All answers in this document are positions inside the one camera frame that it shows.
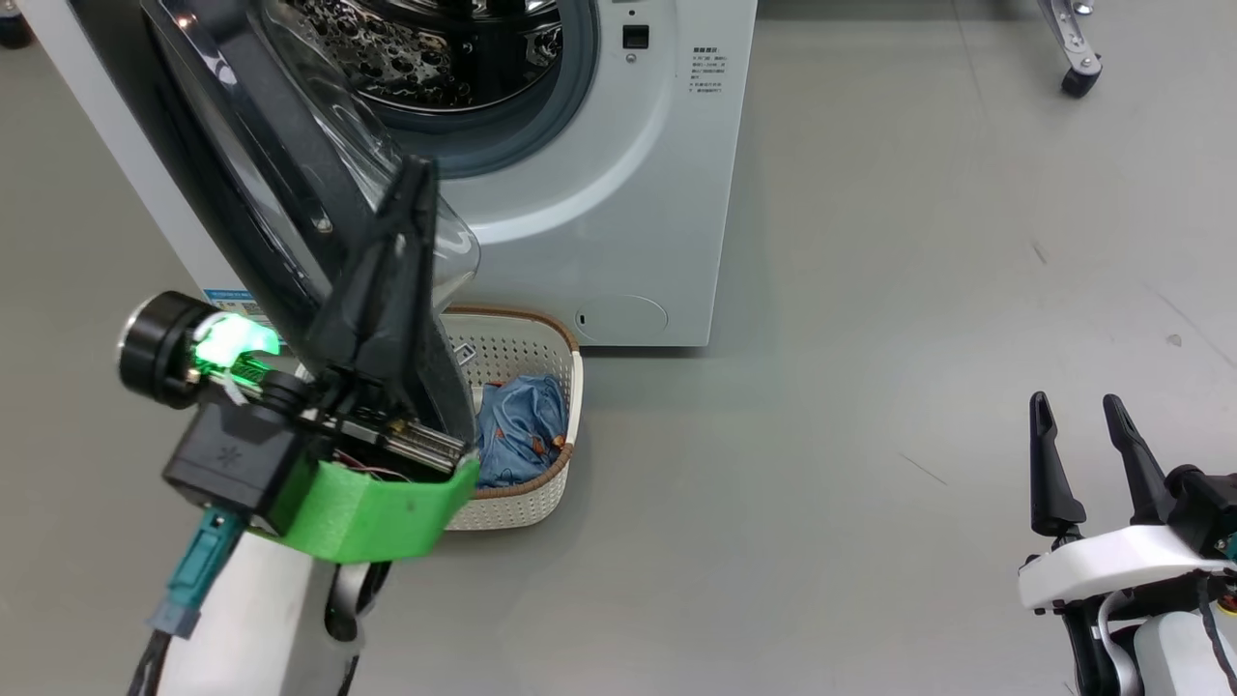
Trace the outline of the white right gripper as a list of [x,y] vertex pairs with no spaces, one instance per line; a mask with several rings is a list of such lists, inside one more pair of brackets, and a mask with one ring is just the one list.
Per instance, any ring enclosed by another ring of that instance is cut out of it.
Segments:
[[[1051,609],[1056,603],[1090,600],[1188,574],[1237,574],[1237,564],[1226,558],[1201,556],[1165,525],[1174,499],[1162,466],[1119,396],[1106,393],[1103,410],[1110,443],[1121,452],[1131,490],[1131,525],[1064,543],[1022,565],[1018,595],[1025,609]],[[1030,397],[1029,422],[1030,528],[1042,537],[1079,537],[1086,511],[1074,497],[1064,471],[1056,449],[1055,417],[1043,391]]]

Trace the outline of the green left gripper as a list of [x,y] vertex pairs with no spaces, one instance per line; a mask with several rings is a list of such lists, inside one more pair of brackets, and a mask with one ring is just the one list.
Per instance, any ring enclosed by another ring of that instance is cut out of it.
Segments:
[[[130,392],[186,410],[205,401],[257,402],[312,435],[317,472],[287,535],[257,535],[336,565],[427,555],[477,482],[473,397],[442,321],[429,321],[437,178],[432,161],[404,158],[374,219],[348,255],[306,333],[306,366],[273,362],[273,330],[194,297],[163,292],[139,307],[118,342]],[[424,393],[404,405],[386,388],[416,375]]]

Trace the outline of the cream perforated laundry basket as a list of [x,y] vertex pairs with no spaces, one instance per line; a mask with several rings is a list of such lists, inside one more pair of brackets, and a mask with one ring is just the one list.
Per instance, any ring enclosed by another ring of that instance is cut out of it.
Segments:
[[552,375],[560,384],[562,449],[547,471],[521,485],[477,490],[458,512],[452,532],[499,532],[541,523],[560,504],[581,422],[585,366],[580,345],[565,324],[529,309],[456,304],[443,313],[456,347],[476,413],[489,384],[518,376]]

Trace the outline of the washing machine glass door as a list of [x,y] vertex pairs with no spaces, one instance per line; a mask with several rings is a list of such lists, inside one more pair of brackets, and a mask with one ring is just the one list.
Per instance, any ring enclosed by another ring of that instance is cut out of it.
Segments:
[[[354,244],[400,162],[426,158],[401,150],[287,0],[67,4],[212,246],[308,368],[306,333]],[[480,265],[473,229],[427,161],[435,246],[416,349]],[[404,405],[424,401],[416,375],[386,388],[372,373],[327,372],[381,384]]]

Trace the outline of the blue energy label sticker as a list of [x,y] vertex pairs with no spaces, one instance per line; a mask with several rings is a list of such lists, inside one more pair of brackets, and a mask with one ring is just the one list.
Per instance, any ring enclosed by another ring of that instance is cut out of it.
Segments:
[[204,289],[203,294],[209,304],[216,305],[221,312],[242,314],[260,323],[266,320],[266,313],[247,291]]

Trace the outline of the metal partition foot bracket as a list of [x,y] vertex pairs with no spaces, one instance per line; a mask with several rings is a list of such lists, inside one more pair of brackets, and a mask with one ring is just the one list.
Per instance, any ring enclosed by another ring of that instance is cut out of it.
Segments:
[[1094,12],[1094,0],[1035,0],[1047,25],[1069,61],[1070,70],[1079,75],[1097,75],[1102,63],[1086,40],[1079,19]]

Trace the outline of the white front-load washing machine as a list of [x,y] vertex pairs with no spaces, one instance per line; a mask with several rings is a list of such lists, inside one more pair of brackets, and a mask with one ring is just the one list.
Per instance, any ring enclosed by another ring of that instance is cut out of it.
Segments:
[[[579,342],[710,339],[760,0],[287,0],[473,229],[450,303],[529,309]],[[244,291],[67,0],[28,23],[204,289]]]

